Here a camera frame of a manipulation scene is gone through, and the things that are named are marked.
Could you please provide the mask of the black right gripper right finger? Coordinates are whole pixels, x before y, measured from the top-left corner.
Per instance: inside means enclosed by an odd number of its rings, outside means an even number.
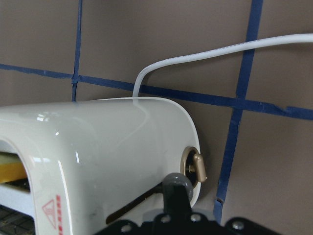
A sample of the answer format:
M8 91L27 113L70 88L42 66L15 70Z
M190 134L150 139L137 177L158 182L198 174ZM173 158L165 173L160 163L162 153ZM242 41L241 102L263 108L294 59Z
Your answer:
M190 214L192 209L185 186L176 186L176 197L176 214Z

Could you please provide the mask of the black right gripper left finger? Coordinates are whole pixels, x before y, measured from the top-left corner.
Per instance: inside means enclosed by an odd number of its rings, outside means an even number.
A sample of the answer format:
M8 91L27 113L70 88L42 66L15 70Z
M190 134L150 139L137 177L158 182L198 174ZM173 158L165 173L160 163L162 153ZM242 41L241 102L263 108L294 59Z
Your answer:
M177 202L178 184L168 183L163 184L163 212L167 214L177 215L179 205Z

